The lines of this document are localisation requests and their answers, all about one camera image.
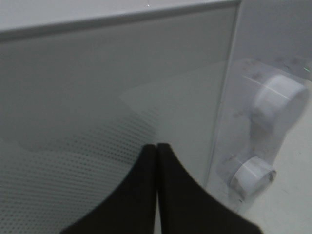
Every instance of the perforated pattern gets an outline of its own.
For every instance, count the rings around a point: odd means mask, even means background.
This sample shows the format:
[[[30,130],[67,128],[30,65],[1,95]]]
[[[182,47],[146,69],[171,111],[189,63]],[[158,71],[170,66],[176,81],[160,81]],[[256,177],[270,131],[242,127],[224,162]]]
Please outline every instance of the perforated pattern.
[[[0,142],[0,233],[58,233],[116,188],[153,137],[131,116],[30,150]]]

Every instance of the white cylinder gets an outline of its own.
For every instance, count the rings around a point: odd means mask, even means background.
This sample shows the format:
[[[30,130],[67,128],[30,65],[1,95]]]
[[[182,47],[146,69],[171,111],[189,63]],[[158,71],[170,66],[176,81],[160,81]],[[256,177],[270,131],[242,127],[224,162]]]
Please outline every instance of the white cylinder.
[[[257,156],[248,159],[236,171],[230,181],[230,187],[246,200],[258,195],[274,180],[274,168]]]
[[[309,91],[304,85],[275,75],[257,93],[251,119],[266,131],[285,134],[302,114],[308,99]]]

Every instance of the black object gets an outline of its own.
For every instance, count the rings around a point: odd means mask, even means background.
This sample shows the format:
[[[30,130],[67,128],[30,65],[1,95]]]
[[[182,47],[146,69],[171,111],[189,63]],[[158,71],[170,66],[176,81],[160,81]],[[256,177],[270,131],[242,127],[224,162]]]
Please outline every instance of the black object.
[[[152,234],[156,208],[155,176],[156,148],[146,145],[116,190],[61,234]]]
[[[116,190],[61,234],[152,234],[156,190],[163,234],[262,234],[207,194],[169,144],[144,146]]]
[[[186,172],[169,144],[159,144],[158,199],[163,234],[261,234],[225,208]]]

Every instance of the white floor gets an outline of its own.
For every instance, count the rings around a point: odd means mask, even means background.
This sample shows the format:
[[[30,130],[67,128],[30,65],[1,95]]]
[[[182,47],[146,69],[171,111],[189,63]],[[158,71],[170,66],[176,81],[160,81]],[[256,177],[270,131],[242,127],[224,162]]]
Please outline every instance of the white floor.
[[[312,93],[312,82],[307,86]],[[243,216],[265,234],[312,233],[312,98],[287,134],[274,167],[275,182]]]

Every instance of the white surface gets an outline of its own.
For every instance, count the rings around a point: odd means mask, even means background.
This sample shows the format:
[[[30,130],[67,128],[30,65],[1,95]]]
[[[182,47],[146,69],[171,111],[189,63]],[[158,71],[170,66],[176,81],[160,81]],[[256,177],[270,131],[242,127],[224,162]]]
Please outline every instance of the white surface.
[[[231,179],[230,186],[242,198],[249,199],[267,188],[274,180],[276,171],[266,161],[254,156],[248,159],[237,170]]]
[[[1,0],[0,32],[183,4],[231,0]]]
[[[312,82],[308,81],[312,91]],[[274,163],[277,176],[271,187],[243,215],[265,234],[312,232],[312,101],[287,134]]]
[[[310,0],[243,0],[236,35],[233,43],[231,63],[242,58],[250,58],[282,69],[301,78],[310,78],[312,59],[312,30],[311,30]],[[228,77],[235,76],[235,70],[230,66]],[[233,78],[233,86],[239,80]],[[245,102],[249,96],[237,95]],[[229,112],[226,118],[232,116],[241,118],[237,122],[237,129],[243,129],[247,119],[243,119],[245,112]],[[310,234],[311,228],[311,101],[305,114],[286,135],[276,162],[277,175],[272,186],[254,201],[250,202],[250,209],[245,213],[259,224],[266,234]],[[241,146],[238,139],[232,140],[233,145]],[[217,199],[234,210],[241,209],[243,213],[248,206],[231,206],[228,188],[222,187],[224,181],[215,175],[217,168],[212,165],[208,191]]]
[[[283,136],[306,107],[309,91],[295,80],[274,75],[259,90],[253,103],[252,121],[268,132]]]
[[[58,233],[106,198],[146,143],[170,143],[203,184],[235,15],[0,43],[0,233]]]

